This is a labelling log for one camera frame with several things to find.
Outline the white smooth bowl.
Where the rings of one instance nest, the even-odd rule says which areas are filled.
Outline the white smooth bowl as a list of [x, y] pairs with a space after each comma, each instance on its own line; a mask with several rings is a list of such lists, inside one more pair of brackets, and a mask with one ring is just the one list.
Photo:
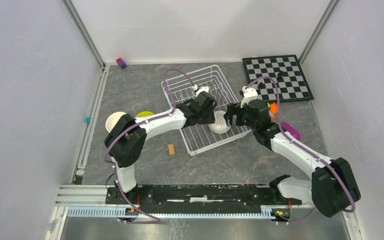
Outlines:
[[214, 123], [208, 125], [212, 132], [216, 134], [225, 134], [231, 129], [231, 126], [227, 124], [224, 118], [225, 113], [226, 112], [223, 110], [214, 112]]

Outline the yellow bowl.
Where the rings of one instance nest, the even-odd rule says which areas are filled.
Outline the yellow bowl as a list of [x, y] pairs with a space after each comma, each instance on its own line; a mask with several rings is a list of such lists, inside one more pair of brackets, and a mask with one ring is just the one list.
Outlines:
[[154, 115], [154, 113], [151, 111], [142, 111], [142, 112], [138, 113], [135, 116], [135, 118], [147, 118], [147, 117], [151, 117], [153, 115]]

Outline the white wire dish rack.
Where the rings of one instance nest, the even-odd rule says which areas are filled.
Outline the white wire dish rack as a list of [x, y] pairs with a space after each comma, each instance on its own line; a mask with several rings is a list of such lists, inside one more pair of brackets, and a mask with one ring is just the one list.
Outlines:
[[[228, 83], [220, 67], [216, 64], [194, 70], [187, 73], [188, 77], [199, 87], [208, 86], [210, 93], [214, 96], [217, 106], [216, 111], [226, 111], [228, 104], [237, 103], [239, 100]], [[161, 82], [168, 104], [172, 101], [167, 93], [173, 96], [177, 104], [192, 99], [195, 92], [192, 89], [190, 81], [182, 73], [168, 78]], [[234, 123], [227, 133], [217, 134], [210, 130], [208, 125], [194, 125], [180, 130], [180, 134], [185, 143], [187, 152], [191, 155], [197, 155], [229, 142], [245, 137], [251, 130], [246, 126], [237, 126]]]

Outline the beige ceramic bowl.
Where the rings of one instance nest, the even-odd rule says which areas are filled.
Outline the beige ceramic bowl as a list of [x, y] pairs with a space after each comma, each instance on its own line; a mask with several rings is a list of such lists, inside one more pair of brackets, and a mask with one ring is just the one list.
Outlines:
[[117, 122], [119, 121], [119, 119], [125, 115], [126, 113], [123, 112], [123, 111], [118, 111], [118, 112], [114, 112], [112, 113], [105, 121], [105, 129], [107, 130], [108, 133], [110, 133], [112, 131], [112, 129], [114, 128], [114, 126], [117, 124]]

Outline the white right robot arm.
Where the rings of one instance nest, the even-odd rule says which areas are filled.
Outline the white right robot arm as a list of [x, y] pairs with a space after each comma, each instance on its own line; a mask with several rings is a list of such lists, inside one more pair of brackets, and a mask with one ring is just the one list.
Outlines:
[[248, 103], [230, 103], [224, 119], [228, 125], [250, 128], [257, 142], [299, 167], [309, 180], [284, 175], [272, 181], [269, 199], [282, 204], [288, 198], [311, 203], [326, 217], [339, 212], [352, 213], [361, 193], [350, 163], [333, 159], [309, 148], [277, 123], [276, 103], [254, 99]]

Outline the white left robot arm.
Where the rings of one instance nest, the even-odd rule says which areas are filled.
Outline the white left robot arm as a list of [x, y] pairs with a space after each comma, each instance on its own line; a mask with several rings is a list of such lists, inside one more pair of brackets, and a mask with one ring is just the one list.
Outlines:
[[107, 148], [105, 155], [111, 157], [109, 162], [115, 169], [119, 199], [131, 204], [137, 198], [135, 163], [147, 140], [172, 130], [212, 124], [216, 106], [212, 94], [199, 90], [195, 98], [152, 116], [134, 118], [122, 111], [111, 114], [105, 122], [108, 135], [104, 145]]

